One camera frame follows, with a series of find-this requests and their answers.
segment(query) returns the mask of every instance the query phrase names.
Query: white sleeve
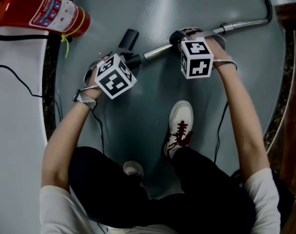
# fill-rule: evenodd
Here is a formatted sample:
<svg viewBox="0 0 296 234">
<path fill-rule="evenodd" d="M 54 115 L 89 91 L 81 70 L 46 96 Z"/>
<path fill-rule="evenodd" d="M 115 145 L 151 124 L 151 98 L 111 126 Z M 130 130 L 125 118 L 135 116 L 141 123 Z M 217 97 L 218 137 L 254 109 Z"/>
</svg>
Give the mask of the white sleeve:
<svg viewBox="0 0 296 234">
<path fill-rule="evenodd" d="M 93 234 L 89 220 L 70 193 L 60 187 L 40 191 L 41 234 Z"/>
<path fill-rule="evenodd" d="M 253 200 L 256 209 L 256 222 L 252 234 L 279 234 L 280 212 L 279 194 L 270 168 L 253 174 L 244 188 Z"/>
</svg>

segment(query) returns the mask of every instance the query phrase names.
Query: wristwatch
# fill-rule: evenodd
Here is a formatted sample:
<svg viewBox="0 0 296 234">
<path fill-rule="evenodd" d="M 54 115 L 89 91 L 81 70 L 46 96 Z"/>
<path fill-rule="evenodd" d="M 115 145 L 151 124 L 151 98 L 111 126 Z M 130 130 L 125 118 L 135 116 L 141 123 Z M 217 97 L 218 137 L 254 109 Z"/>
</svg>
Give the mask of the wristwatch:
<svg viewBox="0 0 296 234">
<path fill-rule="evenodd" d="M 84 105 L 87 105 L 92 111 L 97 105 L 97 101 L 85 95 L 81 89 L 77 90 L 77 92 L 74 95 L 73 101 L 82 102 Z"/>
</svg>

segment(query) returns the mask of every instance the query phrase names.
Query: black pants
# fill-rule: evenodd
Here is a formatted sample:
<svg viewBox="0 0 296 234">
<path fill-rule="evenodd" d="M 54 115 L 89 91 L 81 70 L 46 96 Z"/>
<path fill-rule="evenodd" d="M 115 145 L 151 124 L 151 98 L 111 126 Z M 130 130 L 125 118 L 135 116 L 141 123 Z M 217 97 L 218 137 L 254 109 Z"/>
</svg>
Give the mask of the black pants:
<svg viewBox="0 0 296 234">
<path fill-rule="evenodd" d="M 255 206 L 210 159 L 188 147 L 171 161 L 183 194 L 148 199 L 138 180 L 91 147 L 76 148 L 69 182 L 91 220 L 115 228 L 166 224 L 179 233 L 249 233 Z"/>
</svg>

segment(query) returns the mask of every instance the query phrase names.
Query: white t-shirt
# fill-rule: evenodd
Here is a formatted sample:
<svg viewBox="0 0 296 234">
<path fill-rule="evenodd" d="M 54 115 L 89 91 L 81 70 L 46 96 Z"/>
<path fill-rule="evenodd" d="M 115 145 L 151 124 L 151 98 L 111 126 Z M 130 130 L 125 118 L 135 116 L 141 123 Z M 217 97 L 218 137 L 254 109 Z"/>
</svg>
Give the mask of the white t-shirt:
<svg viewBox="0 0 296 234">
<path fill-rule="evenodd" d="M 255 203 L 256 222 L 252 234 L 280 233 L 279 195 L 269 168 L 253 174 L 244 188 Z M 94 234 L 86 214 L 69 192 L 56 186 L 40 191 L 41 234 Z M 110 234 L 176 234 L 166 225 L 130 229 L 110 228 Z"/>
</svg>

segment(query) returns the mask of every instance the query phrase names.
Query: fire extinguisher label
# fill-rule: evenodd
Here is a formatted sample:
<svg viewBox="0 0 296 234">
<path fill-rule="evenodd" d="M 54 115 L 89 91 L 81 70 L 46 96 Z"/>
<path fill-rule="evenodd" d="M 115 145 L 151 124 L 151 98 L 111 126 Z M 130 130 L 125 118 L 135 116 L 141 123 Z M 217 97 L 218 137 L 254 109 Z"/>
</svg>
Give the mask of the fire extinguisher label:
<svg viewBox="0 0 296 234">
<path fill-rule="evenodd" d="M 29 25 L 66 32 L 77 16 L 78 7 L 69 0 L 43 0 Z"/>
</svg>

